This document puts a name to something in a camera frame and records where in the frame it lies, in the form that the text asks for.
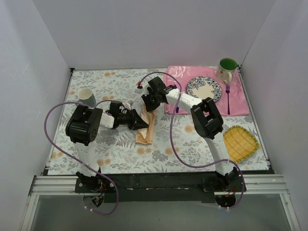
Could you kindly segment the orange satin napkin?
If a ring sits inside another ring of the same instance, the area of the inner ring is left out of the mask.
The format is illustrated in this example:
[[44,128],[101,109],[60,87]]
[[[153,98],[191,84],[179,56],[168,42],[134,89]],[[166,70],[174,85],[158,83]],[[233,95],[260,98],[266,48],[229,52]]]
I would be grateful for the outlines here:
[[145,105],[143,105],[140,116],[148,124],[148,127],[137,130],[135,142],[150,145],[154,138],[156,114],[155,112],[147,112]]

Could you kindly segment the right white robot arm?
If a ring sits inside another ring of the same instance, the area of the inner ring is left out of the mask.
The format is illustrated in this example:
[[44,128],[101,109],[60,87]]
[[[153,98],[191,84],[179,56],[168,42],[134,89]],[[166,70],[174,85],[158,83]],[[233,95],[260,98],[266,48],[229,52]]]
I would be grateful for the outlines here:
[[213,99],[190,96],[182,92],[180,84],[166,86],[160,77],[148,82],[141,80],[138,88],[143,91],[141,97],[148,112],[165,103],[174,106],[174,113],[178,108],[190,113],[195,131],[206,141],[214,160],[216,176],[210,189],[245,189],[243,174],[237,164],[231,161],[224,143],[223,119]]

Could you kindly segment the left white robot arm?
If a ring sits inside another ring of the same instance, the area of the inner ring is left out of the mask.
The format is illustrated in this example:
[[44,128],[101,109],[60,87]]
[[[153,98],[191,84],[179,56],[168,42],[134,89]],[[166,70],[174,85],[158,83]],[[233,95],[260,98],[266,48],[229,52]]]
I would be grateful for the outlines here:
[[106,112],[79,104],[66,125],[65,133],[77,149],[78,158],[99,171],[94,148],[99,128],[116,129],[120,125],[126,125],[130,130],[149,127],[135,109],[126,108],[122,102],[111,101]]

